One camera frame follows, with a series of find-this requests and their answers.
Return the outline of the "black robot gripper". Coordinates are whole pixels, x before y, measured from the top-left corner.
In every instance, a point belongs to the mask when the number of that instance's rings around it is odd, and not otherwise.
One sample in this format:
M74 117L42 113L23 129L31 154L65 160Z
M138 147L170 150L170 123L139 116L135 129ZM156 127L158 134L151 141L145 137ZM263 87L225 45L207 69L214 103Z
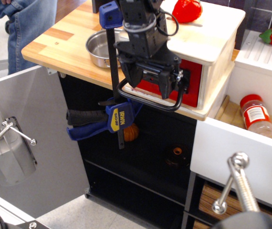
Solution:
M166 20L149 20L145 23L123 21L129 40L115 43L122 72L128 83L137 87L143 78L140 65L157 66L158 86L162 99L178 86L181 59L167 47L169 34Z

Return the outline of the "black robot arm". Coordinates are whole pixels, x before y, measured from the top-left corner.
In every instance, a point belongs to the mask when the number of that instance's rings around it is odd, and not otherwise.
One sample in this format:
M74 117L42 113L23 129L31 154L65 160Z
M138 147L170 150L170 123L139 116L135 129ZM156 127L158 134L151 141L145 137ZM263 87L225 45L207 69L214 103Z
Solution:
M176 89L183 76L181 59L167 47L166 12L160 0L120 0L127 42L116 42L118 59L127 82L137 87L142 80L159 86L163 99Z

